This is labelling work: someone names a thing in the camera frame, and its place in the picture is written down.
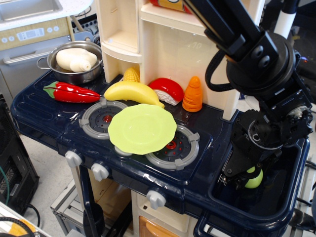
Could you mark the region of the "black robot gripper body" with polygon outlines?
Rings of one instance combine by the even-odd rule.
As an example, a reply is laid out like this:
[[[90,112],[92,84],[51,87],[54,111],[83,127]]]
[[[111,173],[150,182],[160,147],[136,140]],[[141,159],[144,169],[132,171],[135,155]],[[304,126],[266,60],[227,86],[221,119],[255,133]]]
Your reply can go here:
[[[262,112],[248,110],[237,116],[230,140],[233,148],[222,172],[227,178],[235,178],[282,147],[280,123]]]

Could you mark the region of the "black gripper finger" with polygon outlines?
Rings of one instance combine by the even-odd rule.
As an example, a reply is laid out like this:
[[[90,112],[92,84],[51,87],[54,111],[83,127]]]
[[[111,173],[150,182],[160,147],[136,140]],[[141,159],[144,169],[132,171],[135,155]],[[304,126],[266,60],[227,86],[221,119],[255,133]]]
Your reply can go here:
[[[248,174],[247,171],[240,173],[235,180],[236,190],[241,190],[245,188],[245,184],[250,178],[254,178],[255,175]]]
[[[217,183],[226,186],[234,180],[234,177],[232,170],[221,171]]]

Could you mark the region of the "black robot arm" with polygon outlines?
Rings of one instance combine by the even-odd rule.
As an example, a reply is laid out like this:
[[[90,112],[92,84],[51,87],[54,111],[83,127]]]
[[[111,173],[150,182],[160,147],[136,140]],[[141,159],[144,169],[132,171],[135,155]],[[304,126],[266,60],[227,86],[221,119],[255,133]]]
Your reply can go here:
[[[252,21],[238,0],[188,0],[187,8],[205,26],[218,47],[205,81],[216,92],[235,89],[253,96],[259,110],[239,115],[233,125],[228,160],[220,181],[249,188],[263,169],[279,158],[282,147],[307,138],[312,97],[296,73],[300,55],[281,35]]]

